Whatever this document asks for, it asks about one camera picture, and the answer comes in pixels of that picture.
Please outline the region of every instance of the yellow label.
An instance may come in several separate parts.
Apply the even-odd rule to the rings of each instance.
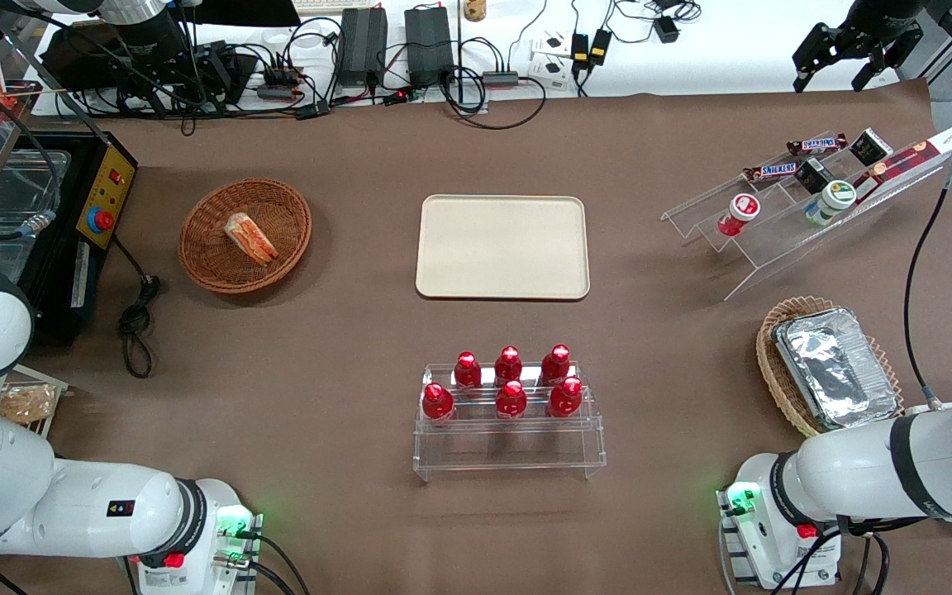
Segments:
[[[130,192],[131,182],[135,180],[135,166],[131,165],[116,147],[109,147],[102,166],[98,169],[98,176],[94,179],[93,188],[87,195],[87,203],[83,206],[83,214],[76,221],[76,231],[93,241],[103,250],[109,248],[112,233],[116,232],[116,222],[120,220],[120,211],[124,208],[124,200]],[[113,225],[110,229],[96,232],[91,227],[90,213],[94,208],[112,215]]]

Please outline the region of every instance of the control panel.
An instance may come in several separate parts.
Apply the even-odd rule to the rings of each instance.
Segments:
[[[135,172],[135,166],[128,163],[116,147],[109,147],[83,206],[83,214],[76,221],[76,231],[103,250],[109,248]]]

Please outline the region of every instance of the clear acrylic display stand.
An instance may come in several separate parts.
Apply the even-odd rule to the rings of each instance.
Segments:
[[[835,136],[835,132],[825,131],[815,138],[825,139],[830,136]],[[809,157],[816,157],[825,169],[830,170],[832,179],[835,180],[854,182],[869,169],[854,157],[850,150]],[[888,202],[888,199],[938,172],[949,157],[949,152],[938,155],[935,159],[917,165],[902,176],[880,186],[858,206],[836,215],[828,226],[815,226],[806,219],[806,207],[816,201],[816,196],[812,196],[794,176],[767,182],[749,182],[744,176],[737,176],[693,200],[672,208],[660,220],[671,221],[683,238],[695,238],[695,234],[699,233],[716,252],[722,252],[728,245],[736,245],[740,249],[752,270],[744,281],[738,283],[733,291],[726,295],[726,300],[729,300],[740,291],[766,281],[772,275],[797,263],[823,241],[831,240],[838,237],[842,231],[866,225],[877,219],[883,214],[884,208],[881,206]],[[801,163],[807,158],[807,155],[794,157],[781,154],[767,159],[759,166],[793,161]],[[730,200],[738,193],[751,193],[759,199],[759,217],[748,223],[740,234],[728,237],[718,231],[718,219],[726,214]]]
[[[521,383],[528,407],[519,419],[498,419],[494,364],[480,364],[483,388],[454,385],[453,364],[424,370],[413,431],[413,471],[428,481],[433,472],[498,469],[581,469],[586,478],[605,466],[604,426],[589,382],[578,363],[571,374],[583,380],[583,404],[571,417],[547,417],[551,389],[539,387],[540,362],[525,362]],[[424,385],[439,382],[454,395],[455,417],[428,419],[421,411]]]

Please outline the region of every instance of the aluminum foil container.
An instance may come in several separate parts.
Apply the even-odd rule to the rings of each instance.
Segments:
[[[826,429],[888,419],[902,406],[849,309],[783,321],[773,336],[810,412]]]

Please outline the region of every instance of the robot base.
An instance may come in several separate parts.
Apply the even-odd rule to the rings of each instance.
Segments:
[[[774,503],[770,491],[771,469],[777,455],[752,456],[745,461],[737,472],[737,479],[725,491],[719,491],[719,512],[724,517],[724,527],[730,527],[730,521],[736,524],[740,545],[744,549],[743,558],[734,557],[734,574],[737,577],[750,573],[741,573],[741,562],[747,560],[759,585],[772,590],[781,583],[783,576],[805,556],[816,537],[806,539],[798,535],[797,528],[791,525]],[[740,506],[747,509],[744,515],[726,516],[726,511]],[[835,584],[836,564],[840,561],[840,537],[828,540],[807,564],[803,573],[801,587],[824,587]],[[793,587],[798,579],[796,572],[785,583],[786,588]]]
[[[207,497],[207,522],[197,545],[186,554],[181,568],[151,569],[139,563],[136,580],[142,595],[231,595],[239,575],[246,571],[215,564],[214,558],[245,553],[245,540],[220,531],[253,530],[253,515],[241,505],[234,489],[219,479],[198,479]]]

